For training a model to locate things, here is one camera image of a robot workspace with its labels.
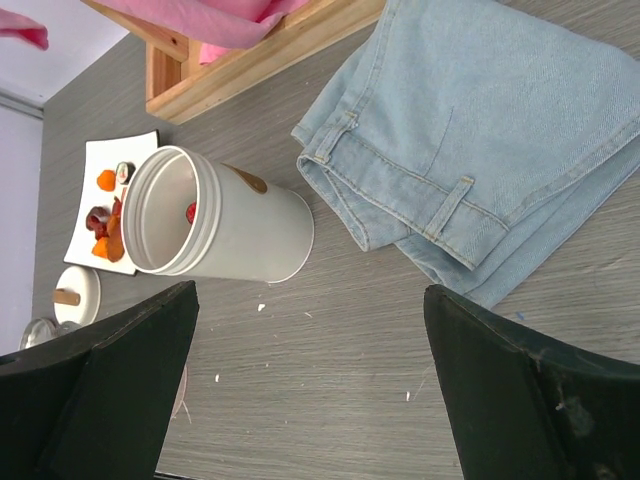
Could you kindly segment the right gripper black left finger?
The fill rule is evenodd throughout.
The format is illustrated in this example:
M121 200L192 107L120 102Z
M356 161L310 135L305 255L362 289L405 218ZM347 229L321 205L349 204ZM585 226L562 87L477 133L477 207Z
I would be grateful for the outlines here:
M4 479L160 479L157 466L199 312L179 282L1 358Z

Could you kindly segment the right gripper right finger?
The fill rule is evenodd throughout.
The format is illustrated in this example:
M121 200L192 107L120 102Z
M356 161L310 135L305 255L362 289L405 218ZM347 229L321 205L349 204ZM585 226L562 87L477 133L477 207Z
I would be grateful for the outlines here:
M464 478L638 478L638 365L442 285L426 289L424 319Z

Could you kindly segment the tall white cylinder container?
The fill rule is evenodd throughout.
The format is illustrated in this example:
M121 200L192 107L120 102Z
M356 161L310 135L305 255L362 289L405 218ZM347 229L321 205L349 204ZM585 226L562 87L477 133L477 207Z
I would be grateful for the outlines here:
M135 268L158 276L279 283L302 269L314 243L299 194L177 146L159 148L136 170L121 230Z

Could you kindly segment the blue denim shorts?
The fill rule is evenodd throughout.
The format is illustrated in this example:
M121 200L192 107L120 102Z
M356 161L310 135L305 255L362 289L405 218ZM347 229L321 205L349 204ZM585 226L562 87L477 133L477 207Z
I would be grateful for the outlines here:
M293 129L359 247L492 308L639 166L639 64L497 1L390 1Z

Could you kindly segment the pink metal bowl container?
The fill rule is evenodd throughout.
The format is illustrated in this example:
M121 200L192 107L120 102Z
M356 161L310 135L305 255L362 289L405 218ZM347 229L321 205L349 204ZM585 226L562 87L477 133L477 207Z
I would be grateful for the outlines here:
M178 385L175 401L172 407L171 418L174 419L181 408L185 405L185 396L188 382L188 368L184 367L181 375L181 379Z

